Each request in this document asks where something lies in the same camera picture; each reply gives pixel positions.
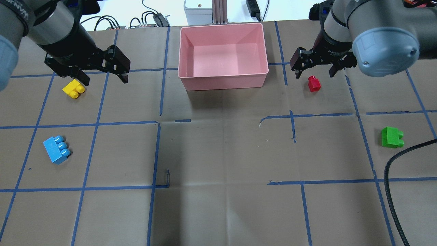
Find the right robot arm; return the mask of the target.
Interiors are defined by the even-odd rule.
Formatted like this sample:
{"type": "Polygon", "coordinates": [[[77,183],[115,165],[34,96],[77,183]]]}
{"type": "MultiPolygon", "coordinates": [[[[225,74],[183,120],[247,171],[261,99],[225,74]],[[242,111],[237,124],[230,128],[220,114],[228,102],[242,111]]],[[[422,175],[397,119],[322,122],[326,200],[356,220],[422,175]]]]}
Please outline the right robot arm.
{"type": "Polygon", "coordinates": [[[318,65],[332,65],[330,77],[356,66],[384,77],[436,59],[435,0],[326,0],[312,6],[309,19],[321,30],[310,50],[298,47],[293,54],[296,78],[318,65]]]}

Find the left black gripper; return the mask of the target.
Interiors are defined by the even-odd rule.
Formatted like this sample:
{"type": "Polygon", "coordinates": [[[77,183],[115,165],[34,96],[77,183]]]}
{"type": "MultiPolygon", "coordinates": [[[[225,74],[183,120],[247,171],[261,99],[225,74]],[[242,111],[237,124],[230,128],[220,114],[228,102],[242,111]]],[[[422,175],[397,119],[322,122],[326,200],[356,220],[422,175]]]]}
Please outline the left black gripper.
{"type": "Polygon", "coordinates": [[[57,75],[69,76],[85,86],[89,85],[89,76],[83,70],[110,72],[127,84],[131,61],[116,45],[105,51],[89,43],[45,45],[45,64],[57,75]]]}

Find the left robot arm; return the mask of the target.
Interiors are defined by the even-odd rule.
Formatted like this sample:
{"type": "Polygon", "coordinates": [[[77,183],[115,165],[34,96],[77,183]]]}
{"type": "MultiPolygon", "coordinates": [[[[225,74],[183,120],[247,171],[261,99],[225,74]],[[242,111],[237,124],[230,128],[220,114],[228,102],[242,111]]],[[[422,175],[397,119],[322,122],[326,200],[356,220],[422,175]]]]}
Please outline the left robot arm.
{"type": "Polygon", "coordinates": [[[112,73],[128,82],[130,60],[115,45],[98,48],[81,25],[83,15],[100,12],[97,0],[2,0],[0,2],[0,84],[8,85],[18,50],[28,36],[46,52],[45,64],[60,77],[89,85],[86,70],[112,73]]]}

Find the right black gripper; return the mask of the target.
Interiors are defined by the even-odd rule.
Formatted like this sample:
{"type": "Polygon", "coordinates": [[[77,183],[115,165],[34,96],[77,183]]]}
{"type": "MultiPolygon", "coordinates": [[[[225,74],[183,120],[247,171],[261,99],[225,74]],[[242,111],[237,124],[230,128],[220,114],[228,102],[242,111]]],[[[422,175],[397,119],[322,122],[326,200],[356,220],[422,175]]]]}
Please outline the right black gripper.
{"type": "Polygon", "coordinates": [[[343,69],[355,68],[357,60],[354,55],[348,55],[352,42],[340,42],[325,36],[317,36],[310,50],[298,47],[290,59],[291,70],[299,79],[304,70],[318,65],[332,64],[329,76],[333,78],[343,69]]]}

